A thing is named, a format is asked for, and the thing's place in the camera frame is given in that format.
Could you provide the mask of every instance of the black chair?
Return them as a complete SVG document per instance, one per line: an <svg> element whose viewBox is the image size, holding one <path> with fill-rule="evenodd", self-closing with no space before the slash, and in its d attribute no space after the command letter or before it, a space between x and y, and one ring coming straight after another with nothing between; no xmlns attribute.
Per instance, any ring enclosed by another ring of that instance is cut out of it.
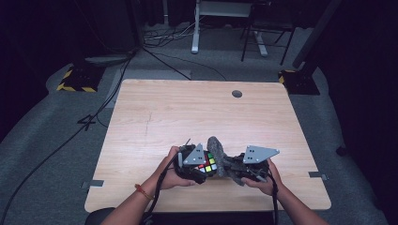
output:
<svg viewBox="0 0 398 225"><path fill-rule="evenodd" d="M286 1L281 0L268 0L256 1L252 4L251 12L248 19L247 26L243 29L240 38L245 35L245 45L243 54L240 61L243 62L245 57L246 47L249 40L251 31L278 33L279 37L275 40L274 44L269 45L266 43L255 43L257 45L284 47L284 53L280 65L283 64L286 57L287 50L289 49L290 42L295 34L296 26L292 21L291 10ZM290 32L289 40L286 45L276 45L285 32Z"/></svg>

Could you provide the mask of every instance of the hand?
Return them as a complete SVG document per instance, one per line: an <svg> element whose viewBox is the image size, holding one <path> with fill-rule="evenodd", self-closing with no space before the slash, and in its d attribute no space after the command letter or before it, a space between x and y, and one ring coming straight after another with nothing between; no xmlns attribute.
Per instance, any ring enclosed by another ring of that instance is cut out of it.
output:
<svg viewBox="0 0 398 225"><path fill-rule="evenodd" d="M173 159L173 156L177 154L178 150L179 150L178 147L173 146L169 151L169 155L163 159L158 169L156 169L156 171L152 174L151 177L156 178L156 180L158 180L159 176L161 175L161 172L163 172L164 168L166 168L170 160ZM174 164L172 163L170 164L167 174L164 177L163 182L161 183L161 189L170 189L174 188L175 186L187 187L187 186L193 186L195 184L196 183L192 180L186 180L179 177L176 174L176 171L174 170Z"/></svg>
<svg viewBox="0 0 398 225"><path fill-rule="evenodd" d="M276 184L278 185L278 188L281 188L283 186L281 176L279 175L278 170L276 169L275 164L271 161L271 159L267 159L269 169L272 173L273 178L275 179ZM245 185L252 187L252 188L259 188L263 193L267 195L272 195L272 190L273 190L273 182L271 178L267 177L267 182L257 182L253 181L249 178L243 177L242 182L245 183Z"/></svg>

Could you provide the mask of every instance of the person's right hand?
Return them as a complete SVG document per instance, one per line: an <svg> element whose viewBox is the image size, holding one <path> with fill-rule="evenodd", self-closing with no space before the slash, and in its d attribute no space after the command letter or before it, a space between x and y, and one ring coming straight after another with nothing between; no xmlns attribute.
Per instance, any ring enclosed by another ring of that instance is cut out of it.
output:
<svg viewBox="0 0 398 225"><path fill-rule="evenodd" d="M279 175L278 170L276 169L275 164L271 161L271 159L267 159L269 169L272 173L273 178L275 179L276 184L278 185L278 188L281 188L283 186L281 176ZM253 181L249 178L243 177L242 182L245 183L245 185L251 187L251 188L259 188L263 193L267 195L272 195L272 190L273 190L273 182L271 178L267 177L267 182L261 182L261 181Z"/></svg>

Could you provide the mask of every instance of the table top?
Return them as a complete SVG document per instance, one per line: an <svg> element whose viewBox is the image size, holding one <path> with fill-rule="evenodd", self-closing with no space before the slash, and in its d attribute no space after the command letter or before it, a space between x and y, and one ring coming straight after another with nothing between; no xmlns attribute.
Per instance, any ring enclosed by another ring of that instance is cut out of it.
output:
<svg viewBox="0 0 398 225"><path fill-rule="evenodd" d="M238 90L242 97L233 97ZM85 209L116 207L158 167L172 145L215 136L230 156L247 145L279 149L272 158L284 184L311 209L330 208L290 99L280 83L125 80L99 156ZM273 210L271 197L230 178L161 191L154 212Z"/></svg>

